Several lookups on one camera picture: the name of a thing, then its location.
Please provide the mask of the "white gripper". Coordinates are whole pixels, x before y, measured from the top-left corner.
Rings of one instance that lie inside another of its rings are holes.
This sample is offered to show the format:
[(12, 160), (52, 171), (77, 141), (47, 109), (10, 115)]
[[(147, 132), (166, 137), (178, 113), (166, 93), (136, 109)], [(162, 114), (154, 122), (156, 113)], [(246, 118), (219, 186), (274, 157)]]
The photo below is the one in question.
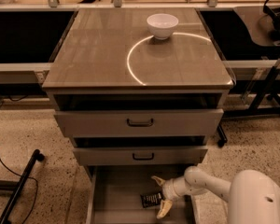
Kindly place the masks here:
[(157, 219), (164, 218), (173, 206), (172, 201), (176, 201), (180, 196), (175, 191), (174, 180), (164, 180), (160, 177), (153, 175), (151, 177), (160, 187), (162, 187), (162, 194), (165, 200), (161, 200), (160, 210), (157, 214)]

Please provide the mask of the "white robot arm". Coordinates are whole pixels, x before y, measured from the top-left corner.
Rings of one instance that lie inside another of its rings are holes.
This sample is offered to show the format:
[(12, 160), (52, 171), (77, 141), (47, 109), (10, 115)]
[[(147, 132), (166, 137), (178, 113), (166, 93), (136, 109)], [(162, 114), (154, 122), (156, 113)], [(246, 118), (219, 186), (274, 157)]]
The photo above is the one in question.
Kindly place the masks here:
[(259, 171), (243, 170), (229, 182), (190, 166), (178, 178), (152, 179), (164, 196), (157, 219), (169, 213), (175, 200), (208, 190), (228, 204), (228, 224), (280, 224), (280, 187)]

